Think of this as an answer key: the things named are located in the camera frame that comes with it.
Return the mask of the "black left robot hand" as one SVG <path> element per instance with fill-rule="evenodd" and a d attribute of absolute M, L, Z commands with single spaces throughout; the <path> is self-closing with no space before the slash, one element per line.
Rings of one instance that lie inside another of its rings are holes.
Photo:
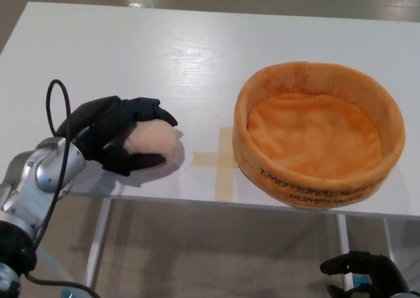
<path fill-rule="evenodd" d="M 69 137 L 86 160 L 128 177 L 176 158 L 177 125 L 158 99 L 109 96 L 80 105 L 53 134 Z"/>

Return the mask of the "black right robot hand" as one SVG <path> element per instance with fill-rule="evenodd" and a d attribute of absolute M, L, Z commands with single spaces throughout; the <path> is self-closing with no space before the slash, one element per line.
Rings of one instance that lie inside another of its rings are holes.
<path fill-rule="evenodd" d="M 384 255 L 367 251 L 349 251 L 320 265 L 323 274 L 366 274 L 369 282 L 345 290 L 336 285 L 327 286 L 331 297 L 418 297 L 405 281 L 395 263 Z"/>

